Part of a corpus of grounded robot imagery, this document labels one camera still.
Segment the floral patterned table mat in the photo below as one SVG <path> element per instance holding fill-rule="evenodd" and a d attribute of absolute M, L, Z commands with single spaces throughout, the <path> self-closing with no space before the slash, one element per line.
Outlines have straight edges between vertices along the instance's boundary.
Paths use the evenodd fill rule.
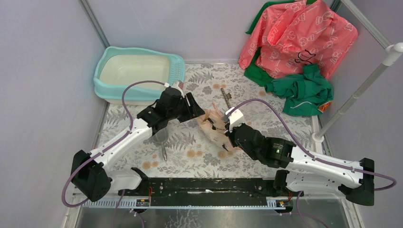
<path fill-rule="evenodd" d="M 245 100 L 241 108 L 246 124 L 265 136 L 290 140 L 283 124 L 303 146 L 315 151 L 310 137 L 318 127 L 317 117 L 293 117 L 282 113 L 284 99 L 278 98 L 244 76 L 237 64 L 187 64 L 185 66 L 185 92 L 191 92 L 202 108 L 227 110 L 222 91 L 230 93 L 231 105 Z M 281 112 L 278 119 L 272 108 Z M 211 142 L 196 120 L 185 123 L 170 121 L 165 143 L 167 159 L 160 146 L 147 139 L 127 151 L 112 170 L 139 168 L 149 177 L 181 178 L 273 178 L 276 170 L 252 160 L 242 151 L 228 152 Z"/>

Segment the pink cat litter bag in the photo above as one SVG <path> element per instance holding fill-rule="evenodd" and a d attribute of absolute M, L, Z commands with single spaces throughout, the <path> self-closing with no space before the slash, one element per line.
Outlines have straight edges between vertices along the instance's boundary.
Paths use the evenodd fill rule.
<path fill-rule="evenodd" d="M 207 136 L 207 138 L 216 146 L 228 152 L 239 150 L 239 147 L 233 147 L 228 137 L 224 134 L 225 124 L 222 120 L 223 113 L 218 109 L 215 103 L 212 103 L 214 109 L 203 109 L 205 114 L 196 118 L 196 121 Z"/>

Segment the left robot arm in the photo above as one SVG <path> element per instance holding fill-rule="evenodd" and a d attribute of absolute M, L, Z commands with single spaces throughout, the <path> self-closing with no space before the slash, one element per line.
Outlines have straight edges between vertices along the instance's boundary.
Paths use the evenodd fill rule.
<path fill-rule="evenodd" d="M 191 93 L 183 94 L 179 88 L 166 88 L 159 99 L 142 110 L 113 139 L 89 153 L 78 151 L 73 158 L 71 182 L 92 202 L 120 190 L 131 190 L 135 195 L 144 194 L 147 183 L 137 171 L 114 171 L 113 166 L 130 149 L 164 129 L 169 121 L 183 123 L 204 114 Z"/>

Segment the white pipe rack stand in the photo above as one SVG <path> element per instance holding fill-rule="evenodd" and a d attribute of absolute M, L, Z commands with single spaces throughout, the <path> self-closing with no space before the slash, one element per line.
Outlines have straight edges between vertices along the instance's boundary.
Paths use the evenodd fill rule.
<path fill-rule="evenodd" d="M 311 135 L 313 143 L 323 143 L 325 133 L 332 127 L 347 110 L 361 97 L 361 95 L 378 79 L 388 67 L 393 65 L 396 60 L 403 54 L 403 43 L 399 42 L 390 45 L 385 49 L 387 56 L 380 65 L 372 72 L 372 74 L 359 86 L 359 88 L 348 98 L 348 100 L 337 110 L 334 116 L 322 127 L 318 132 Z"/>

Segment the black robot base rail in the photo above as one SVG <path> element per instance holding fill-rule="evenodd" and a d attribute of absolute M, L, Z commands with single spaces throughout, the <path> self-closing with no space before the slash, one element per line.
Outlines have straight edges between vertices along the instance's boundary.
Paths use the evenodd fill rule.
<path fill-rule="evenodd" d="M 290 201 L 298 192 L 263 178 L 148 178 L 118 194 L 145 197 L 154 207 L 254 207 L 267 206 L 268 199 Z"/>

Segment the silver metal scoop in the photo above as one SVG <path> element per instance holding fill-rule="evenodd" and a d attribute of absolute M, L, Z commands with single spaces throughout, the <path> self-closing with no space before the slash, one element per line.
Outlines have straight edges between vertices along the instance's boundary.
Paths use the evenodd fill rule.
<path fill-rule="evenodd" d="M 161 148 L 161 154 L 165 162 L 167 161 L 167 152 L 165 143 L 167 142 L 168 138 L 169 134 L 166 128 L 161 129 L 153 136 L 154 142 L 158 144 Z"/>

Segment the pink printed garment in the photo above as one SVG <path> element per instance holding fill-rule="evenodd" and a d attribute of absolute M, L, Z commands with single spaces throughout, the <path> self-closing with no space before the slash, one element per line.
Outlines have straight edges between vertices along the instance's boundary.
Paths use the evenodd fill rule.
<path fill-rule="evenodd" d="M 322 0 L 275 4 L 260 16 L 244 45 L 239 65 L 255 65 L 272 78 L 301 74 L 317 64 L 330 79 L 358 37 L 357 29 Z"/>

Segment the teal litter box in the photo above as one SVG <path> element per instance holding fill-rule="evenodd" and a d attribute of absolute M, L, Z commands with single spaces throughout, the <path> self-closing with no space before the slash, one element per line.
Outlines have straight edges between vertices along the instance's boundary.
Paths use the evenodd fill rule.
<path fill-rule="evenodd" d="M 185 80 L 185 61 L 176 54 L 145 48 L 107 47 L 93 77 L 95 94 L 111 104 L 149 105 L 164 84 Z"/>

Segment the green cloth garment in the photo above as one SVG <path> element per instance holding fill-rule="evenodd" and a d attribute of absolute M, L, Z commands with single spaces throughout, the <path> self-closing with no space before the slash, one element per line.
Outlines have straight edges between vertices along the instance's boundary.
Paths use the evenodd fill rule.
<path fill-rule="evenodd" d="M 272 78 L 264 88 L 286 100 L 283 112 L 291 116 L 322 114 L 334 98 L 329 79 L 320 74 L 317 64 L 304 66 L 301 74 Z"/>

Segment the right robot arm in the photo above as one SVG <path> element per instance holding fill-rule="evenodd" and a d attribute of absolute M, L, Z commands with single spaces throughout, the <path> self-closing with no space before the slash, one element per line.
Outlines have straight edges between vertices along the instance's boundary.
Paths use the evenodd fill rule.
<path fill-rule="evenodd" d="M 323 191 L 344 196 L 348 201 L 374 205 L 374 161 L 363 158 L 346 161 L 319 153 L 308 156 L 303 147 L 282 138 L 266 137 L 245 123 L 225 125 L 231 145 L 242 149 L 252 160 L 284 172 L 277 172 L 273 191 L 280 196 L 289 191 Z"/>

